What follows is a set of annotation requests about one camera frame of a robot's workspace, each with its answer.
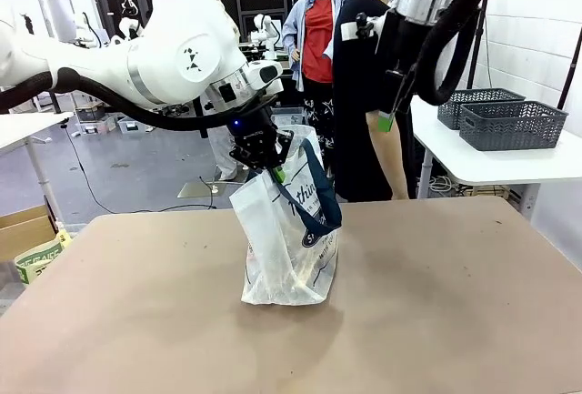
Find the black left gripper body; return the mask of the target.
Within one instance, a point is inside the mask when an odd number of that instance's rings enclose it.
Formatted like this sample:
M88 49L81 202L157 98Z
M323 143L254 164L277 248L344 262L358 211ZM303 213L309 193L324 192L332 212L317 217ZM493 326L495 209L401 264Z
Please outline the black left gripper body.
M275 157L277 128L272 121L270 109L258 109L252 113L235 117L227 124L234 139L234 145L264 146L272 151L271 163Z

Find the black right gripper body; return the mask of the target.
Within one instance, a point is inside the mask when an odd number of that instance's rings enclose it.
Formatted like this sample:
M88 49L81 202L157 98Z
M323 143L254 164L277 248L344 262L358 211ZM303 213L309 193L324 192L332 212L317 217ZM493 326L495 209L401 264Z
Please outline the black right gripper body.
M421 47L421 25L389 9L378 44L378 61L383 72L405 74L416 62Z

